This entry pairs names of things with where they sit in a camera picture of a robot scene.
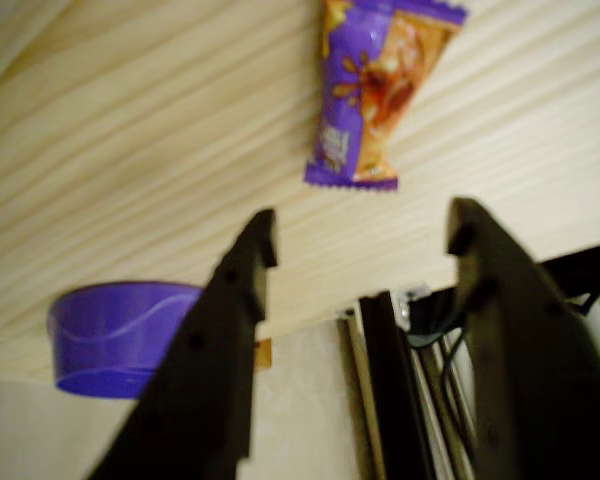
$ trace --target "wrapped candy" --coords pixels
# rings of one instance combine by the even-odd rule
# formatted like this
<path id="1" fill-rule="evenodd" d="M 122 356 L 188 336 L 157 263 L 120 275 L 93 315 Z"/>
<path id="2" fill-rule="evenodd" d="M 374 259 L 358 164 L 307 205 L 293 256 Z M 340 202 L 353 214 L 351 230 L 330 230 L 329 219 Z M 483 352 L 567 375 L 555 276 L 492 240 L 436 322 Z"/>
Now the wrapped candy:
<path id="1" fill-rule="evenodd" d="M 325 0 L 323 110 L 306 182 L 397 189 L 387 140 L 466 16 L 433 0 Z"/>

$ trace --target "purple bowl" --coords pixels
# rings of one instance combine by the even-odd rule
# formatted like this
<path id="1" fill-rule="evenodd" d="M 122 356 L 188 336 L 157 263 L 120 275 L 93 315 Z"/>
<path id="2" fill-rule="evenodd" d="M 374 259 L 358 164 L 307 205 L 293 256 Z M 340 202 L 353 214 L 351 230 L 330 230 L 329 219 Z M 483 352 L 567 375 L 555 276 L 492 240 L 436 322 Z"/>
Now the purple bowl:
<path id="1" fill-rule="evenodd" d="M 201 293 L 184 284 L 120 282 L 61 296 L 47 318 L 56 385 L 91 397 L 138 398 Z"/>

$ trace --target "white wall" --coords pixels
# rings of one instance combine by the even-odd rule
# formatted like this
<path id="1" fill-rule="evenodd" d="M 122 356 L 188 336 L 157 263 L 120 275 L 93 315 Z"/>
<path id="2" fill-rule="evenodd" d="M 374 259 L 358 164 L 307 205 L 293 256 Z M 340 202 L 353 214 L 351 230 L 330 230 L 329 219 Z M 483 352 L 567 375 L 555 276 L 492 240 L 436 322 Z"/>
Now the white wall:
<path id="1" fill-rule="evenodd" d="M 356 373 L 335 323 L 273 342 L 256 375 L 252 455 L 240 480 L 371 478 Z M 0 382 L 0 480 L 83 478 L 133 402 Z"/>
<path id="2" fill-rule="evenodd" d="M 82 478 L 131 406 L 0 382 L 0 480 Z"/>

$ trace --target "black cable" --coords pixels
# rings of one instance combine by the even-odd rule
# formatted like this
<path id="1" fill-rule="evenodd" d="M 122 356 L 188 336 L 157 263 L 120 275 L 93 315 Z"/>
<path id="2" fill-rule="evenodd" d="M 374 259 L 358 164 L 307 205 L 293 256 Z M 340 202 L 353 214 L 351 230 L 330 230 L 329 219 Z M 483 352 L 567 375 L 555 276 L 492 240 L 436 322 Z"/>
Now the black cable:
<path id="1" fill-rule="evenodd" d="M 449 381 L 449 375 L 451 373 L 451 366 L 453 363 L 453 359 L 456 356 L 456 354 L 458 353 L 458 349 L 460 348 L 460 345 L 462 345 L 462 342 L 463 342 L 466 334 L 467 334 L 467 329 L 466 329 L 466 327 L 463 327 L 460 332 L 460 335 L 458 336 L 456 341 L 453 343 L 451 350 L 449 350 L 449 355 L 447 355 L 447 358 L 445 358 L 445 360 L 444 360 L 444 365 L 442 367 L 442 373 L 440 374 L 440 389 L 442 390 L 442 400 L 444 401 L 445 408 L 447 409 L 449 417 L 451 418 L 451 424 L 453 425 L 453 428 L 455 429 L 456 433 L 458 434 L 458 437 L 460 437 L 460 441 L 462 442 L 464 450 L 467 454 L 467 458 L 469 459 L 471 466 L 475 470 L 475 455 L 473 452 L 473 448 L 471 448 L 471 442 L 469 441 L 469 433 L 460 426 L 460 422 L 458 421 L 458 418 L 456 417 L 455 413 L 453 412 L 453 407 L 451 406 L 451 399 L 449 398 L 449 392 L 447 390 L 447 382 Z"/>
<path id="2" fill-rule="evenodd" d="M 593 304 L 596 303 L 598 298 L 600 298 L 600 289 L 594 290 L 589 294 L 587 300 L 580 307 L 582 315 L 587 316 L 589 314 L 591 307 L 593 307 Z"/>

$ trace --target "light wood grain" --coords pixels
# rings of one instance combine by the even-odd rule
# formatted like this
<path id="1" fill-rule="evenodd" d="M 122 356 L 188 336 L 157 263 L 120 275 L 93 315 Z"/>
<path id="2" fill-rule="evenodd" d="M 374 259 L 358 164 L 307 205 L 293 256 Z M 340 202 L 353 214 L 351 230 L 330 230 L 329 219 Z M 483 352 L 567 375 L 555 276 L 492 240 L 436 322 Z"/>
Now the light wood grain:
<path id="1" fill-rule="evenodd" d="M 71 0 L 0 0 L 0 75 Z"/>
<path id="2" fill-rule="evenodd" d="M 204 284 L 276 207 L 260 338 L 362 294 L 453 282 L 454 195 L 538 258 L 600 243 L 600 1 L 472 1 L 389 156 L 397 194 L 302 183 L 318 1 L 80 0 L 0 80 L 0 377 L 48 380 L 44 319 L 78 285 Z"/>

